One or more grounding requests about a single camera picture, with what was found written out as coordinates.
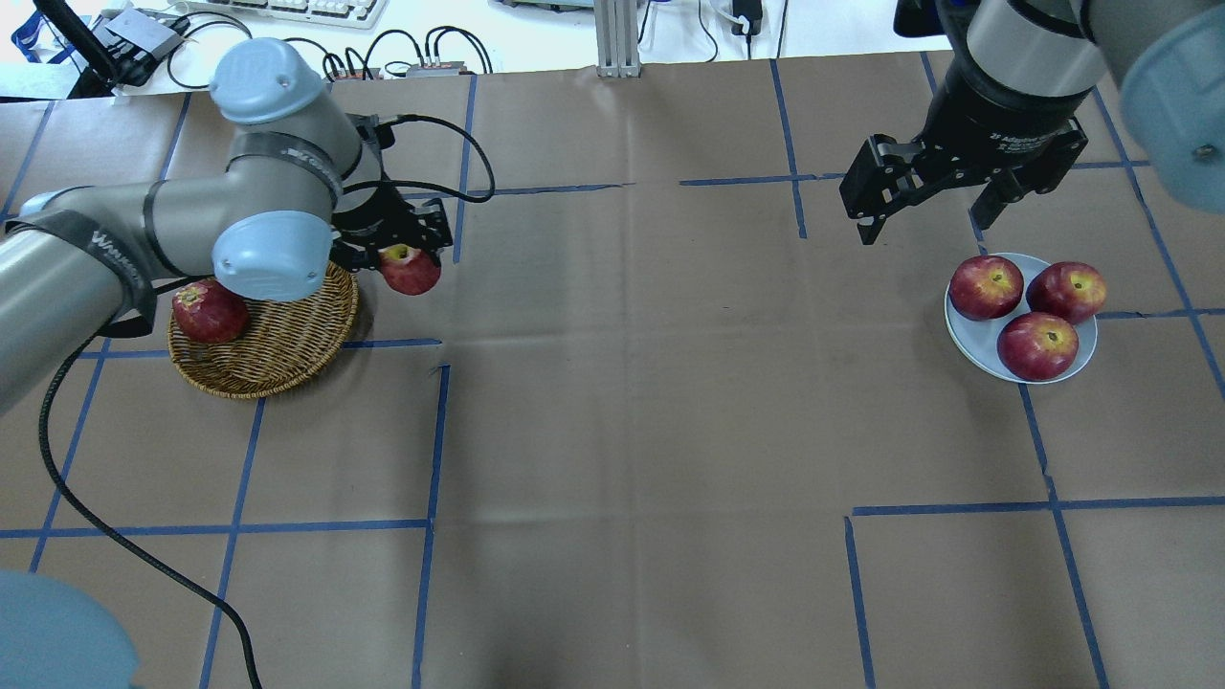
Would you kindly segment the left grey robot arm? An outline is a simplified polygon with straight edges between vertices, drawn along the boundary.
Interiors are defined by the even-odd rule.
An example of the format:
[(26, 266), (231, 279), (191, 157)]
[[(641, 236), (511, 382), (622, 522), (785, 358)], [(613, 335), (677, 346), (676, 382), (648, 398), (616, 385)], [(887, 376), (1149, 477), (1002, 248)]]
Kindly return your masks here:
[(386, 174), (385, 124), (343, 112), (289, 43), (232, 47), (209, 96), (236, 128), (223, 173), (39, 192), (4, 223), (4, 411), (89, 337), (147, 333), (158, 280), (293, 302), (331, 261), (377, 268), (397, 244), (436, 260), (454, 243), (441, 202), (412, 205)]

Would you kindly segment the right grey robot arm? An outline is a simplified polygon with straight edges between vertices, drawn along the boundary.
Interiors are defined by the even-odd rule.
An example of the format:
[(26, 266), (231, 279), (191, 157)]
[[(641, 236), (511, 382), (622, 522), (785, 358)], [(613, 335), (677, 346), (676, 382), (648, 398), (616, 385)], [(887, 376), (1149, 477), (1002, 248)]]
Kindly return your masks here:
[(936, 192), (981, 188), (985, 230), (1058, 188), (1088, 143), (1076, 112), (1106, 76), (1169, 195), (1223, 213), (1223, 27), (1220, 1), (897, 2), (895, 34), (944, 36), (953, 59), (922, 131), (867, 137), (842, 179), (862, 244)]

